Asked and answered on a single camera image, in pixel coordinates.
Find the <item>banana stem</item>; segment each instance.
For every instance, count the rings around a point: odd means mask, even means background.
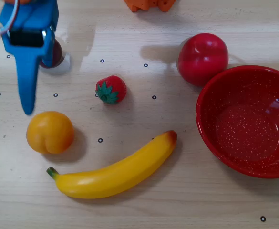
[[[54,180],[56,180],[56,177],[58,176],[58,172],[57,172],[57,170],[55,170],[54,168],[52,168],[52,167],[50,167],[50,168],[48,168],[47,170],[47,173],[54,179]]]

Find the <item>red strawberry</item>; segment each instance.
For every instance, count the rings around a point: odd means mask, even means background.
[[[96,93],[103,102],[117,104],[126,95],[126,85],[118,76],[112,75],[97,83]]]

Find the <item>bowl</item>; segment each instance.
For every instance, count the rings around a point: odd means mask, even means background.
[[[252,177],[279,178],[279,71],[250,65],[218,74],[198,98],[196,122],[223,163]]]

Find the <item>wooden table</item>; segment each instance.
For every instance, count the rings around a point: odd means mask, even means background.
[[[169,13],[131,13],[122,0],[58,2],[56,36],[72,67],[40,71],[34,114],[63,112],[76,139],[57,156],[28,146],[32,117],[21,108],[15,60],[0,40],[0,229],[279,229],[279,179],[239,174],[211,154],[196,127],[200,90],[175,63],[185,39],[210,32],[226,42],[230,66],[279,70],[279,0],[180,0]],[[112,74],[125,79],[128,97],[105,106],[94,88]],[[68,173],[112,164],[170,129],[179,138],[170,159],[115,197],[68,198],[46,173],[50,166]]]

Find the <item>strawberry leaves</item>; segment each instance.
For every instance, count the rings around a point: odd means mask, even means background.
[[[106,83],[102,83],[102,87],[98,84],[98,89],[96,90],[99,98],[107,104],[116,104],[119,92],[112,92],[112,86],[106,87]]]

